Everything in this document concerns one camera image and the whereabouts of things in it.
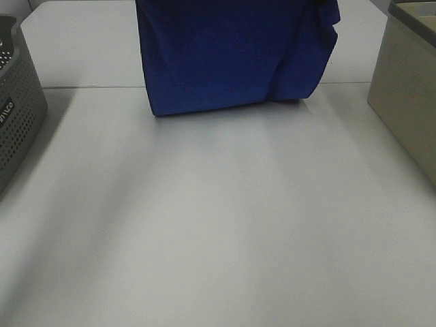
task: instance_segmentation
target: perforated basket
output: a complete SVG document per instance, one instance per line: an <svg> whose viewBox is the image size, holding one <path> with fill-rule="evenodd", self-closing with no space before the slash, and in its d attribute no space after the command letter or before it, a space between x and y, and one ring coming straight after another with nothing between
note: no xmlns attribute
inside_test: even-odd
<svg viewBox="0 0 436 327"><path fill-rule="evenodd" d="M0 15L0 193L29 151L46 111L20 21Z"/></svg>

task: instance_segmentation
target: beige storage box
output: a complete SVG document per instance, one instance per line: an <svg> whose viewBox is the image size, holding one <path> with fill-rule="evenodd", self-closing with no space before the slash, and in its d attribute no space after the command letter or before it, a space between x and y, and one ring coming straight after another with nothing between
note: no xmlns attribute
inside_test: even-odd
<svg viewBox="0 0 436 327"><path fill-rule="evenodd" d="M389 12L369 103L436 184L436 1Z"/></svg>

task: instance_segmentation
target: white wall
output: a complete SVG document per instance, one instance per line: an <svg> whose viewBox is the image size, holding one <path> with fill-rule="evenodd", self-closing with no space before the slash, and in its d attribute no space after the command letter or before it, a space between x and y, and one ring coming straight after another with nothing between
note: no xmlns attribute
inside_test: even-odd
<svg viewBox="0 0 436 327"><path fill-rule="evenodd" d="M58 1L58 0L30 0L30 4L32 5L32 9L35 10L36 7L39 6L41 3L47 2L47 1Z"/></svg>
<svg viewBox="0 0 436 327"><path fill-rule="evenodd" d="M26 18L30 12L27 0L0 0L0 13L2 14L12 14Z"/></svg>
<svg viewBox="0 0 436 327"><path fill-rule="evenodd" d="M371 0L382 12L388 13L390 0Z"/></svg>

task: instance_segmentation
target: table surface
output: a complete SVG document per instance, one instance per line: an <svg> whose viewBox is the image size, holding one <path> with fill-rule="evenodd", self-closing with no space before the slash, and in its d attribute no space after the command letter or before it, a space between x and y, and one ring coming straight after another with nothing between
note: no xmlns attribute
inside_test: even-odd
<svg viewBox="0 0 436 327"><path fill-rule="evenodd" d="M339 3L339 41L322 82L370 82L386 16L369 1ZM46 2L22 30L43 87L144 86L134 1Z"/></svg>
<svg viewBox="0 0 436 327"><path fill-rule="evenodd" d="M433 326L436 191L357 83L386 17L341 6L310 99L164 119L132 3L32 14L43 85L71 88L1 199L0 326Z"/></svg>

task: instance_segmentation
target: blue fabric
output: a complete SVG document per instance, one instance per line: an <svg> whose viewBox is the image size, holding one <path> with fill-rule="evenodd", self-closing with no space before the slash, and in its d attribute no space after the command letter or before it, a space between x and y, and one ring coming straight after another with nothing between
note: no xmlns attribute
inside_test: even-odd
<svg viewBox="0 0 436 327"><path fill-rule="evenodd" d="M303 99L337 41L337 0L136 0L155 115Z"/></svg>

